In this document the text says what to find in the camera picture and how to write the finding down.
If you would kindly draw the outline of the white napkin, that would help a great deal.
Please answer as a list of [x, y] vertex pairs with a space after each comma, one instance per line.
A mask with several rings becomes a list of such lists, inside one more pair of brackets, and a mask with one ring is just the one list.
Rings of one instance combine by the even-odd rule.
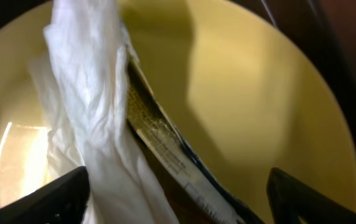
[[177, 223], [126, 124], [129, 35], [114, 1], [58, 0], [48, 52], [29, 64], [47, 121], [47, 160], [60, 177], [87, 168], [84, 223]]

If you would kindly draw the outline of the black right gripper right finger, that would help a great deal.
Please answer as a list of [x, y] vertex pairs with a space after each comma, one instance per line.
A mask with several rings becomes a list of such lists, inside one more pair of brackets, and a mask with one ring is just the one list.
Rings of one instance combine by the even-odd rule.
[[279, 168], [272, 168], [267, 184], [269, 206], [278, 224], [356, 224], [356, 213], [335, 203]]

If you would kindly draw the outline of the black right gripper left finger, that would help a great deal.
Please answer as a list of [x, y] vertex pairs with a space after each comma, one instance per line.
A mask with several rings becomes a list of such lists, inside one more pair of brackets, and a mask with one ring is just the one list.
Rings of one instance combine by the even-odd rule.
[[89, 196], [88, 172], [80, 166], [0, 208], [0, 224], [81, 223]]

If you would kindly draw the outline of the green chopstick wrapper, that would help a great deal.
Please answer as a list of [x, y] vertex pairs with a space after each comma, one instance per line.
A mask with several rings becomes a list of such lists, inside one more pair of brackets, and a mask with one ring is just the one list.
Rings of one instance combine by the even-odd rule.
[[262, 224], [247, 205], [219, 184], [190, 148], [155, 100], [136, 51], [130, 45], [127, 48], [130, 86], [126, 117], [137, 137], [214, 223]]

